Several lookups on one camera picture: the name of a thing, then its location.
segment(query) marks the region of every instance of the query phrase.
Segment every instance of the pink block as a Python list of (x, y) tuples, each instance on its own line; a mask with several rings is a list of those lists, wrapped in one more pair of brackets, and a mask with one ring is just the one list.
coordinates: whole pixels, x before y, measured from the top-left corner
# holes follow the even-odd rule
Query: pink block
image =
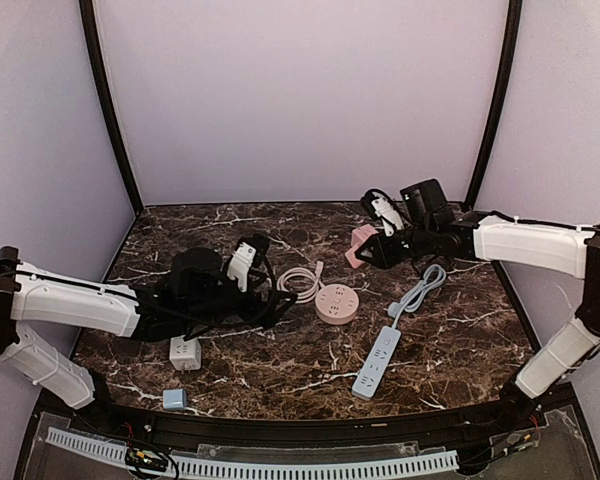
[(351, 248), (344, 254), (349, 264), (353, 268), (359, 268), (364, 265), (365, 262), (356, 258), (356, 250), (360, 245), (367, 241), (371, 235), (375, 235), (378, 231), (371, 225), (363, 225), (356, 228), (351, 232)]

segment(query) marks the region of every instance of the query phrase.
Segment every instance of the black metal pole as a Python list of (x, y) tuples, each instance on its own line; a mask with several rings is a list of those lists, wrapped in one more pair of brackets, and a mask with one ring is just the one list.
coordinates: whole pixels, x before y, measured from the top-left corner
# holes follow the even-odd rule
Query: black metal pole
[(487, 124), (484, 128), (482, 143), (476, 165), (473, 169), (471, 183), (465, 198), (465, 208), (471, 209), (475, 206), (480, 187), (487, 171), (493, 142), (498, 131), (500, 115), (504, 106), (504, 99), (507, 94), (509, 77), (511, 76), (511, 65), (513, 64), (513, 54), (516, 50), (516, 40), (518, 38), (518, 27), (520, 26), (520, 14), (522, 12), (522, 0), (509, 0), (509, 11), (507, 13), (507, 25), (504, 30), (504, 40), (502, 41), (502, 52), (500, 53), (500, 64), (498, 65), (498, 75), (493, 89), (493, 98), (491, 99), (491, 108)]
[(122, 176), (122, 181), (127, 190), (129, 201), (131, 202), (135, 214), (139, 215), (144, 209), (144, 205), (142, 204), (138, 185), (136, 184), (133, 171), (131, 170), (129, 156), (124, 147), (120, 125), (118, 124), (118, 118), (116, 117), (116, 111), (113, 106), (111, 90), (109, 89), (107, 73), (102, 58), (102, 50), (100, 49), (100, 38), (98, 37), (96, 16), (93, 10), (93, 0), (80, 0), (80, 13), (82, 15), (82, 28), (84, 29), (84, 38), (89, 52), (93, 80), (95, 81), (96, 90), (98, 91), (102, 116), (104, 117), (104, 122), (107, 126), (109, 140), (113, 147), (113, 153), (116, 157), (116, 162), (118, 163), (120, 175)]

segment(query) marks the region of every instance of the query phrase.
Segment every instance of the small blue cube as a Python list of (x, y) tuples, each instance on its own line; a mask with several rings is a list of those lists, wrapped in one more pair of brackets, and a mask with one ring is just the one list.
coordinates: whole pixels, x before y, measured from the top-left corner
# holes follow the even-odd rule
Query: small blue cube
[(187, 392), (182, 388), (163, 392), (162, 408), (165, 410), (184, 410), (187, 408)]

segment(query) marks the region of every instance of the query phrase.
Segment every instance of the white power adapter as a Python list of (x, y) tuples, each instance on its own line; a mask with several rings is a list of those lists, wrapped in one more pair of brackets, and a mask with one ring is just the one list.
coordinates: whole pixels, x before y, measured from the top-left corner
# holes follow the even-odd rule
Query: white power adapter
[(197, 338), (184, 341), (184, 336), (171, 339), (169, 360), (176, 370), (199, 370), (202, 366), (202, 350)]

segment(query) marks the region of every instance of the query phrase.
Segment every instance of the power strip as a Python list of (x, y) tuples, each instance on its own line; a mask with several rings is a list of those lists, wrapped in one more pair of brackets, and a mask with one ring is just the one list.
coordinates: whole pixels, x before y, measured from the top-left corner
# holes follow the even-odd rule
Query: power strip
[(176, 370), (199, 370), (202, 366), (202, 351), (197, 338), (184, 341), (184, 336), (171, 338), (169, 360)]
[(389, 365), (391, 356), (398, 346), (401, 334), (402, 332), (395, 328), (382, 327), (380, 335), (376, 338), (376, 342), (353, 384), (353, 394), (356, 397), (371, 400)]

